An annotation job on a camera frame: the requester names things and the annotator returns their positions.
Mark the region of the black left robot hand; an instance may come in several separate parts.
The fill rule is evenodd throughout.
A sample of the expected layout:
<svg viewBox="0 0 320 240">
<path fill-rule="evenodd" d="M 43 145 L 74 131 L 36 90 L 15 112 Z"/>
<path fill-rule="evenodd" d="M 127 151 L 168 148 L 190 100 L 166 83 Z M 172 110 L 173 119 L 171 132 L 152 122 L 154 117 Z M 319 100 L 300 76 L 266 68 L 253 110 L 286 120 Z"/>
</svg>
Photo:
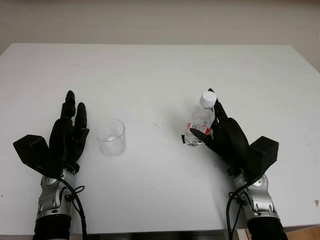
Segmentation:
<svg viewBox="0 0 320 240">
<path fill-rule="evenodd" d="M 69 90 L 62 104 L 60 118 L 53 125 L 49 149 L 62 168 L 76 174 L 90 129 L 87 128 L 87 111 L 83 102 L 76 105 L 75 94 Z"/>
</svg>

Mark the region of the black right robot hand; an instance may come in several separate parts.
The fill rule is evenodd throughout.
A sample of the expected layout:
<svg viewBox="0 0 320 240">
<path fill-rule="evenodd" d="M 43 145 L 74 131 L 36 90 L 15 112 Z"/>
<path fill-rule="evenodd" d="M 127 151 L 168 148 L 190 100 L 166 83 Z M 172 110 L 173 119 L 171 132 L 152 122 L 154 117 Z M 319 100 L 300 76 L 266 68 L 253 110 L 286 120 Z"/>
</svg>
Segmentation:
<svg viewBox="0 0 320 240">
<path fill-rule="evenodd" d="M 228 174 L 241 172 L 248 140 L 239 124 L 228 117 L 212 88 L 205 91 L 192 111 L 186 127 L 185 143 L 189 146 L 205 144 L 228 165 Z"/>
</svg>

